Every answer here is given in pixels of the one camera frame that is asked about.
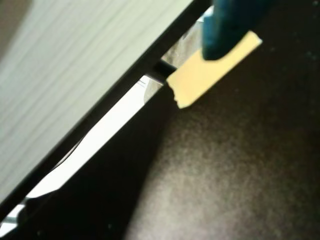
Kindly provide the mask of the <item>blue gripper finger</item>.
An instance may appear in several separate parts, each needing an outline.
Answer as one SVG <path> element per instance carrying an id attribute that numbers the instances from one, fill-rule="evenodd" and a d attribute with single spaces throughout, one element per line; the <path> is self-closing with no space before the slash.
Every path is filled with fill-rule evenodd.
<path id="1" fill-rule="evenodd" d="M 203 22 L 203 59 L 215 61 L 228 54 L 273 5 L 273 0 L 213 0 L 213 11 Z"/>

